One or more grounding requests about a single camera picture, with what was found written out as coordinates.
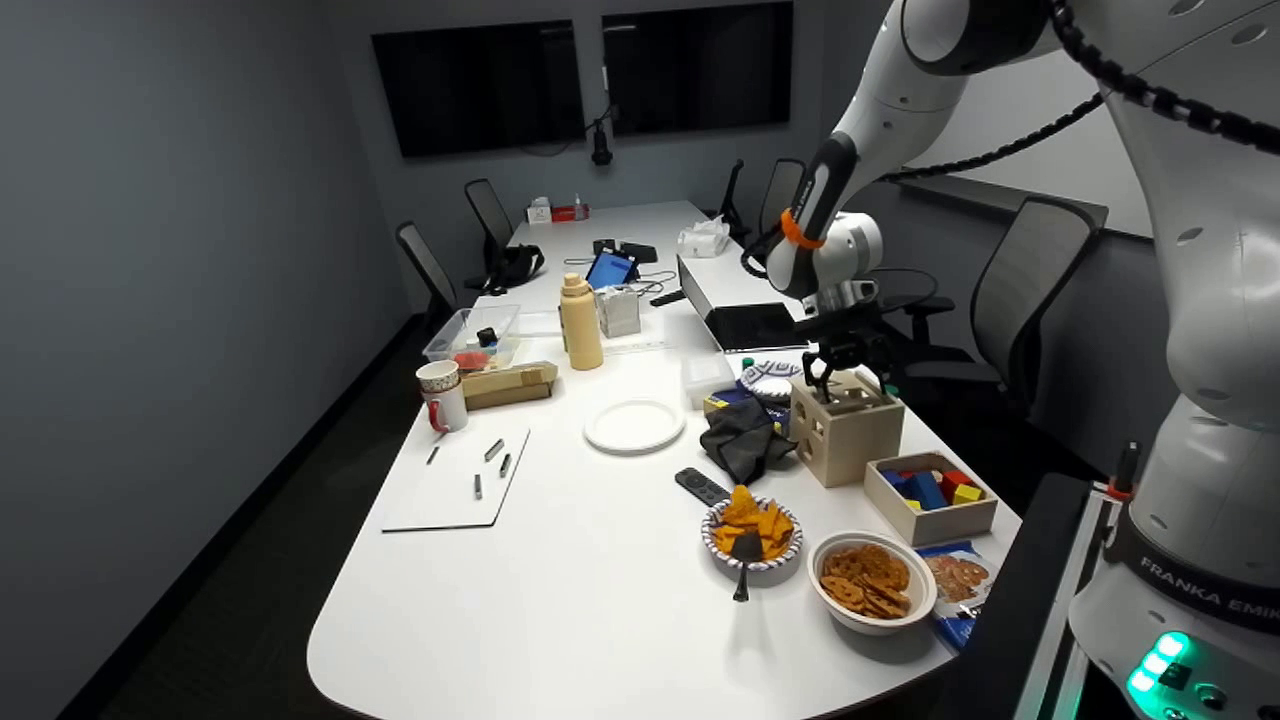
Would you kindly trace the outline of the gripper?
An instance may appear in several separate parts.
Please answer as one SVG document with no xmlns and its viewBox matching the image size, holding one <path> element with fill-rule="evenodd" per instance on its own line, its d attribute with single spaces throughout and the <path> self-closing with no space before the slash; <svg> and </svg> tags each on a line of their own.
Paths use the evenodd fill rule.
<svg viewBox="0 0 1280 720">
<path fill-rule="evenodd" d="M 893 347 L 881 313 L 820 313 L 797 322 L 797 337 L 817 343 L 803 354 L 803 373 L 820 404 L 831 402 L 833 372 L 865 366 L 882 395 L 897 395 Z"/>
</svg>

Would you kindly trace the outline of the wooden shape sorter lid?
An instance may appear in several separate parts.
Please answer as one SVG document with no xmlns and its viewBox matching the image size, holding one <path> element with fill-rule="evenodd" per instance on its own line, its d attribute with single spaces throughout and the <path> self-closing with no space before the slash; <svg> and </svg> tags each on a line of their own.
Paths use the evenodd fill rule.
<svg viewBox="0 0 1280 720">
<path fill-rule="evenodd" d="M 851 370 L 833 372 L 824 388 L 808 383 L 803 374 L 791 378 L 790 384 L 792 410 L 800 409 L 803 413 L 815 413 L 818 416 L 905 409 L 897 397 Z"/>
</svg>

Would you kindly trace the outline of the wooden shape sorter box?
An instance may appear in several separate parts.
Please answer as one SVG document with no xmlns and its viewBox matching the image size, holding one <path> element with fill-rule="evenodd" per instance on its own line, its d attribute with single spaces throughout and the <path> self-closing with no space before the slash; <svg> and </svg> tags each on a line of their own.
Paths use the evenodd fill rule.
<svg viewBox="0 0 1280 720">
<path fill-rule="evenodd" d="M 869 461 L 899 454 L 905 410 L 818 416 L 792 410 L 790 398 L 788 438 L 823 487 L 850 486 L 864 480 Z"/>
</svg>

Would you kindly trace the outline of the blue patterned plate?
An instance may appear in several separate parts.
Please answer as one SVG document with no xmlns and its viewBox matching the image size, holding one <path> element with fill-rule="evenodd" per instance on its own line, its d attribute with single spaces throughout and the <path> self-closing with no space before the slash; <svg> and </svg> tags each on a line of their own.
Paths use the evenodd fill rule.
<svg viewBox="0 0 1280 720">
<path fill-rule="evenodd" d="M 737 384 L 763 402 L 788 405 L 792 379 L 803 378 L 803 368 L 780 360 L 751 361 L 742 368 Z"/>
</svg>

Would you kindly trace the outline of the black cloth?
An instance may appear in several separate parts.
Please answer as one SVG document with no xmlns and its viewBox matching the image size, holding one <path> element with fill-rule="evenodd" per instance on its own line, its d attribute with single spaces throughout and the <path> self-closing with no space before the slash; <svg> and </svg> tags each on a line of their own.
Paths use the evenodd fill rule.
<svg viewBox="0 0 1280 720">
<path fill-rule="evenodd" d="M 700 445 L 736 486 L 750 486 L 792 454 L 797 443 L 778 432 L 769 406 L 748 398 L 705 413 Z"/>
</svg>

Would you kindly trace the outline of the blue block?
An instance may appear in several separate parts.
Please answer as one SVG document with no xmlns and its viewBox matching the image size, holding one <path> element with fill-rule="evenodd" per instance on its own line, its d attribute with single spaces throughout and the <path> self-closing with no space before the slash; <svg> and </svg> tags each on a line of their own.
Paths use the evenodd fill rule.
<svg viewBox="0 0 1280 720">
<path fill-rule="evenodd" d="M 945 509 L 950 505 L 945 495 L 941 480 L 945 478 L 937 471 L 904 471 L 902 496 L 923 512 Z"/>
</svg>

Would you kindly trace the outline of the wooden tray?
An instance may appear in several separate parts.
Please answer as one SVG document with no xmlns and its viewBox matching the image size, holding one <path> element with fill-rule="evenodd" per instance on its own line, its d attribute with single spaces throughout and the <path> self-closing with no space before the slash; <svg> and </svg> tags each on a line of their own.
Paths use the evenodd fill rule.
<svg viewBox="0 0 1280 720">
<path fill-rule="evenodd" d="M 977 503 L 952 506 L 923 512 L 902 496 L 904 471 L 959 470 L 969 475 L 974 486 L 986 492 Z M 864 478 L 864 491 L 872 506 L 884 521 L 910 546 L 927 547 L 959 541 L 989 532 L 1000 501 L 995 492 L 978 477 L 938 452 L 913 454 L 869 461 Z"/>
</svg>

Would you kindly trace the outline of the heap of orange chips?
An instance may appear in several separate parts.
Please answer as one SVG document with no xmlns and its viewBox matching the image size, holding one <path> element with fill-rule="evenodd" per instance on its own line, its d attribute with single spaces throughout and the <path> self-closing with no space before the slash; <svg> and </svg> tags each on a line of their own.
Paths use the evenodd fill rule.
<svg viewBox="0 0 1280 720">
<path fill-rule="evenodd" d="M 746 486 L 735 486 L 727 500 L 713 505 L 701 527 L 708 550 L 722 559 L 732 559 L 735 541 L 751 533 L 762 541 L 756 562 L 787 561 L 803 543 L 794 515 L 776 500 L 753 495 Z"/>
</svg>

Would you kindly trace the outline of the office chair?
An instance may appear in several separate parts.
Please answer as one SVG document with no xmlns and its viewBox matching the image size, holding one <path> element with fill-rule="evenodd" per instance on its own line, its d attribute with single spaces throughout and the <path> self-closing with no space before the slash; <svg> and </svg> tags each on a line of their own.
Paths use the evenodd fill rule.
<svg viewBox="0 0 1280 720">
<path fill-rule="evenodd" d="M 449 320 L 460 309 L 457 288 L 422 238 L 416 224 L 413 222 L 398 224 L 396 241 L 428 291 L 428 319 L 439 323 Z"/>
<path fill-rule="evenodd" d="M 745 161 L 739 159 L 730 172 L 730 178 L 719 206 L 716 210 L 701 210 L 708 219 L 719 218 L 728 227 L 730 238 L 739 245 L 741 245 L 742 241 L 745 241 L 745 238 L 750 234 L 750 229 L 744 223 L 735 204 L 736 188 L 742 168 L 745 168 Z"/>
<path fill-rule="evenodd" d="M 485 270 L 483 292 L 502 295 L 506 292 L 506 249 L 515 231 L 488 178 L 471 179 L 465 184 L 463 192 L 485 233 L 483 243 Z"/>
<path fill-rule="evenodd" d="M 768 236 L 778 224 L 781 213 L 792 205 L 805 169 L 805 163 L 794 158 L 774 161 L 758 215 L 758 238 Z"/>
<path fill-rule="evenodd" d="M 891 297 L 884 313 L 911 322 L 891 375 L 909 398 L 938 402 L 963 392 L 993 395 L 1011 414 L 1027 416 L 1041 377 L 1041 322 L 1092 250 L 1100 228 L 1075 204 L 1044 196 L 1021 201 L 972 292 L 969 323 L 978 359 L 934 345 L 929 319 L 956 304 L 937 292 Z"/>
</svg>

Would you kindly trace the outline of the white tissue pack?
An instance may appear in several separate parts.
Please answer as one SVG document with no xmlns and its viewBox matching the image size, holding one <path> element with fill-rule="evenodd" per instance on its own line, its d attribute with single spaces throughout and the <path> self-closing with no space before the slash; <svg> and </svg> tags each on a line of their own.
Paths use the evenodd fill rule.
<svg viewBox="0 0 1280 720">
<path fill-rule="evenodd" d="M 694 223 L 680 231 L 677 255 L 681 258 L 717 258 L 731 241 L 732 225 L 722 215 Z"/>
</svg>

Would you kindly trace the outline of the patterned bowl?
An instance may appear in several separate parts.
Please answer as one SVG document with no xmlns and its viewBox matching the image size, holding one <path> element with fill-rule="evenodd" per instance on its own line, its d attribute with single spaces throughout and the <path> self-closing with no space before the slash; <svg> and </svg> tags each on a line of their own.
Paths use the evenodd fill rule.
<svg viewBox="0 0 1280 720">
<path fill-rule="evenodd" d="M 760 560 L 744 564 L 730 552 L 733 541 L 745 536 L 748 530 L 759 528 L 758 523 L 746 525 L 724 523 L 724 511 L 732 503 L 730 497 L 708 506 L 700 520 L 700 541 L 710 556 L 710 562 L 718 571 L 733 579 L 742 568 L 748 569 L 749 578 L 780 574 L 785 569 L 796 566 L 804 555 L 806 537 L 795 514 L 768 496 L 755 495 L 753 501 L 758 507 L 756 515 L 767 518 L 767 529 L 771 530 L 762 537 L 764 552 Z"/>
</svg>

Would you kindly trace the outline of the grey napkin box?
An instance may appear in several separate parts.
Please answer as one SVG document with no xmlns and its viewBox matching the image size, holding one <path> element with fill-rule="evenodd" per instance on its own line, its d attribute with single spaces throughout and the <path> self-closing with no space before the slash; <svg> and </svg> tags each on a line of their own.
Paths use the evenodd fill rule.
<svg viewBox="0 0 1280 720">
<path fill-rule="evenodd" d="M 594 296 L 600 332 L 604 337 L 613 340 L 643 331 L 640 297 L 636 290 L 612 286 L 596 290 Z"/>
</svg>

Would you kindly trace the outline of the cardboard box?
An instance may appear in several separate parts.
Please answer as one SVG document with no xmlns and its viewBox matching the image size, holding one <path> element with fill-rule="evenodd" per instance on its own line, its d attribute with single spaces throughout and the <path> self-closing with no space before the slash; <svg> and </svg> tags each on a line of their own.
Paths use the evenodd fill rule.
<svg viewBox="0 0 1280 720">
<path fill-rule="evenodd" d="M 554 363 L 524 363 L 463 375 L 461 388 L 467 410 L 481 410 L 549 398 L 558 375 Z"/>
</svg>

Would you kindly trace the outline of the black bag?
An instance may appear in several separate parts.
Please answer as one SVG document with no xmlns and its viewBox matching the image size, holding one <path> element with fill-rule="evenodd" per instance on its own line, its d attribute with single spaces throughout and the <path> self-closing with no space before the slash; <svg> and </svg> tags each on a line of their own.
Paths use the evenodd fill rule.
<svg viewBox="0 0 1280 720">
<path fill-rule="evenodd" d="M 486 275 L 481 286 L 483 292 L 497 296 L 536 277 L 545 264 L 545 256 L 534 245 L 498 247 L 497 243 L 488 243 L 484 249 L 484 261 Z"/>
</svg>

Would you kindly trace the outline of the clear plastic bin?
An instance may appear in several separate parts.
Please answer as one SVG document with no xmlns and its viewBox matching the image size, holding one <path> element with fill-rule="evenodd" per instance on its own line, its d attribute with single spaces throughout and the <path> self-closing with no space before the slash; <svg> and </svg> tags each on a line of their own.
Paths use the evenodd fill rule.
<svg viewBox="0 0 1280 720">
<path fill-rule="evenodd" d="M 480 348 L 494 357 L 490 370 L 507 368 L 518 347 L 518 305 L 461 309 L 435 333 L 422 355 L 433 363 Z"/>
</svg>

